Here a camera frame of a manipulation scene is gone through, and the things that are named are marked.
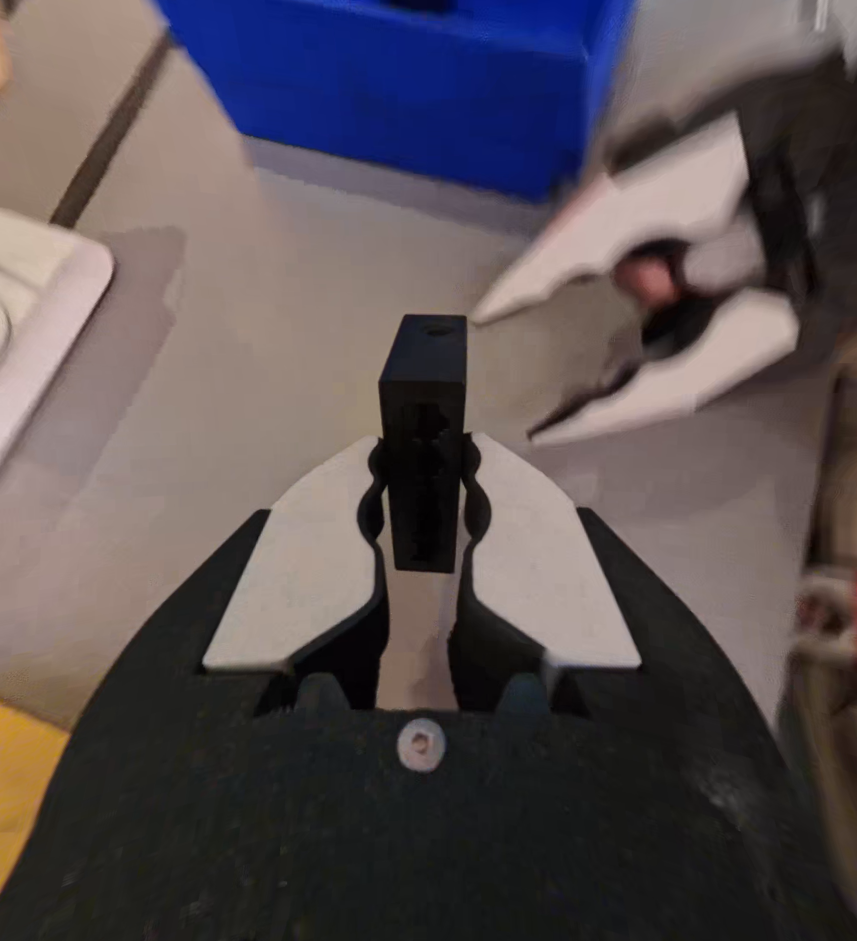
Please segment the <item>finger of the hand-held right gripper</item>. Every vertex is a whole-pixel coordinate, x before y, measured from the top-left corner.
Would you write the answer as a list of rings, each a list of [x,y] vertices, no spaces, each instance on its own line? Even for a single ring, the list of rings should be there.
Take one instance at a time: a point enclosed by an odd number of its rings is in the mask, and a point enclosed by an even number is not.
[[[735,214],[748,182],[736,112],[625,171],[599,173],[493,281],[470,322],[496,322],[548,300],[571,280],[608,274],[647,242],[716,234]]]
[[[537,446],[586,441],[691,415],[785,359],[799,335],[800,321],[786,297],[742,291],[715,311],[689,347],[647,362],[617,392],[574,407],[562,420],[531,431],[529,439]]]

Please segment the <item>white tray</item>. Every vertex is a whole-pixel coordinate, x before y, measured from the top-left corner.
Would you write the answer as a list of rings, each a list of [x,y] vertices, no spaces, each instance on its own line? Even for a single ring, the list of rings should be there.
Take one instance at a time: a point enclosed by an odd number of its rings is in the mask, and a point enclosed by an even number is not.
[[[0,208],[0,470],[114,273],[108,247]]]

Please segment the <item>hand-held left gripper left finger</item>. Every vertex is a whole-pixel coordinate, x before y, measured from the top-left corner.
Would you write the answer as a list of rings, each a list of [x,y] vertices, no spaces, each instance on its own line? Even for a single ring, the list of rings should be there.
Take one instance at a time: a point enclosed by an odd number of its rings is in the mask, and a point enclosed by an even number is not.
[[[206,672],[295,666],[373,599],[376,554],[359,511],[377,444],[355,441],[273,504],[203,655]]]

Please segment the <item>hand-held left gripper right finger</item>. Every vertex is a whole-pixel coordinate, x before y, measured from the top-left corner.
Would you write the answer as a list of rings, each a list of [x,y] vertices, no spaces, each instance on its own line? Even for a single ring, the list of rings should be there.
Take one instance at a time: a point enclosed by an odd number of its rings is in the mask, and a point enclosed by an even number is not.
[[[471,436],[490,523],[472,553],[473,593],[554,668],[636,669],[641,655],[562,488],[487,434]]]

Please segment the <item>black ethernet switch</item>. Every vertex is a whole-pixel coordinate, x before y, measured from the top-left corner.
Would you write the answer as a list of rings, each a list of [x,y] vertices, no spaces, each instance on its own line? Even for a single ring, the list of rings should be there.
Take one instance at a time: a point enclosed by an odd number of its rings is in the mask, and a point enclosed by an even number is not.
[[[467,394],[467,319],[405,315],[378,381],[397,570],[451,574]]]

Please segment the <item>person's right hand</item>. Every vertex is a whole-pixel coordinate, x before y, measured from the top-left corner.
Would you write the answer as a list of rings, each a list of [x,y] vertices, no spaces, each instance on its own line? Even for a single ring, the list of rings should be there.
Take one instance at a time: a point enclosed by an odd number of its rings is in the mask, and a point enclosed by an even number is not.
[[[675,275],[680,251],[679,245],[670,242],[637,247],[615,264],[612,282],[648,312],[669,307],[682,294]]]

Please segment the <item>blue plastic bin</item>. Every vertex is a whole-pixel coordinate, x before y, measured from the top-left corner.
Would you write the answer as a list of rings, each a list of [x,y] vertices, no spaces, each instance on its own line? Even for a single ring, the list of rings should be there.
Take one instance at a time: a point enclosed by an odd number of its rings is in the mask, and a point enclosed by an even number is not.
[[[236,129],[540,203],[587,160],[630,1],[159,1]]]

